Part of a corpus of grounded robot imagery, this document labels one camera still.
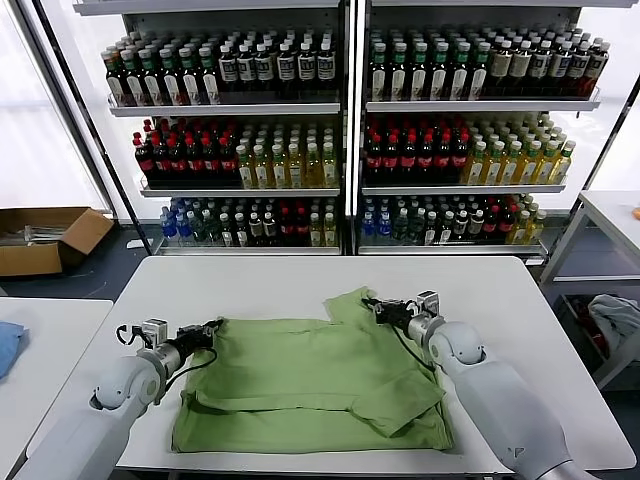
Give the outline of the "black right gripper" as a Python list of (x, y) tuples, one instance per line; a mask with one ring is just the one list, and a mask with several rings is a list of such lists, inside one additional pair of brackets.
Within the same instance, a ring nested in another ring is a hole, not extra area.
[(364, 298), (361, 302), (370, 307), (377, 324), (408, 326), (418, 314), (418, 305), (412, 300), (383, 300)]

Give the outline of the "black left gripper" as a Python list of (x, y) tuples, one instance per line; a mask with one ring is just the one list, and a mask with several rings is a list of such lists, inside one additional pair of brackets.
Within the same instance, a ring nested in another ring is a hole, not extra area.
[(211, 320), (202, 325), (204, 329), (197, 325), (181, 327), (177, 330), (173, 345), (179, 352), (194, 352), (201, 347), (202, 335), (211, 340), (215, 339), (216, 329), (219, 329), (225, 322), (224, 318)]

